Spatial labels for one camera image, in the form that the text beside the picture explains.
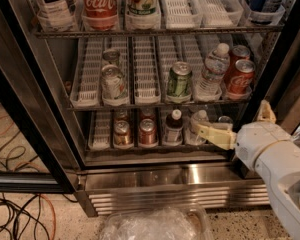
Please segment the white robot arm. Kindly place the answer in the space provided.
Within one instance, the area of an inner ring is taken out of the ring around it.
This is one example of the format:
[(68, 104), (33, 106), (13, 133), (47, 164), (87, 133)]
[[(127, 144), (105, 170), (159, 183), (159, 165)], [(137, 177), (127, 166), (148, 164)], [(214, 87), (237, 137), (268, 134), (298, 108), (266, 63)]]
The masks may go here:
[(276, 124), (270, 103), (263, 100), (257, 119), (233, 132), (226, 123), (192, 117), (195, 134), (224, 150), (233, 149), (245, 166), (264, 181), (270, 205), (294, 240), (300, 240), (300, 148)]

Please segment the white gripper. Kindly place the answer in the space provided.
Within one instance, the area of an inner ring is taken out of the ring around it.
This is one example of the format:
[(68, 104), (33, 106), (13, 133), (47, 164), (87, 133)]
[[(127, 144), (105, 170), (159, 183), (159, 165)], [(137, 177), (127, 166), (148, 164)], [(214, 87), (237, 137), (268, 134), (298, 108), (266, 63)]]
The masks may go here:
[(194, 133), (215, 146), (232, 150), (235, 146), (236, 156), (250, 170), (254, 169), (257, 158), (264, 150), (280, 141), (291, 139), (291, 135), (283, 130), (276, 122), (276, 116), (268, 101), (262, 100), (257, 113), (257, 121), (243, 125), (236, 133), (229, 123), (210, 123), (208, 121), (191, 120)]

